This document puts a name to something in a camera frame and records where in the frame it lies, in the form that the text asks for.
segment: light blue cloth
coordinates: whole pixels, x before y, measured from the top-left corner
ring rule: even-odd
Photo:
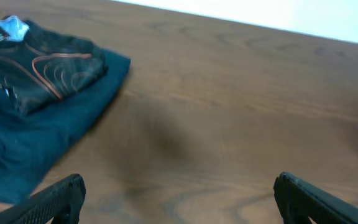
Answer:
[[[29,26],[17,16],[9,16],[7,19],[0,20],[0,27],[9,34],[6,40],[17,42],[22,41],[29,30]]]

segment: garment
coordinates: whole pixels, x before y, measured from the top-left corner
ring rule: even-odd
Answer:
[[[104,75],[103,51],[94,43],[31,21],[25,21],[27,30],[19,24],[22,29],[11,32],[17,23],[15,17],[0,21],[0,30],[9,34],[0,41],[0,89],[22,114],[77,94]]]
[[[35,24],[30,21],[26,23],[32,32]],[[43,40],[53,39],[55,35],[47,32],[48,37],[42,34],[44,30],[34,34],[42,38],[32,40],[33,47],[41,49]],[[88,49],[86,45],[90,42],[81,44],[82,49]],[[86,53],[75,51],[76,48],[63,50],[68,54]],[[103,70],[103,76],[78,94],[49,103],[34,113],[24,116],[6,93],[0,90],[0,202],[18,203],[25,200],[117,93],[131,61],[108,50],[100,52],[106,62],[105,67],[108,67]]]

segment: wood grain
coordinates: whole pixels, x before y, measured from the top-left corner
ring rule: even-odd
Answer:
[[[0,0],[132,59],[42,185],[81,174],[80,223],[282,223],[281,171],[358,207],[358,45],[99,0]]]

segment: dark blue cloth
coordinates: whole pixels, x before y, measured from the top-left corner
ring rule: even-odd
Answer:
[[[107,50],[104,54],[105,76],[36,113],[20,114],[0,91],[0,202],[26,199],[117,93],[131,61]]]

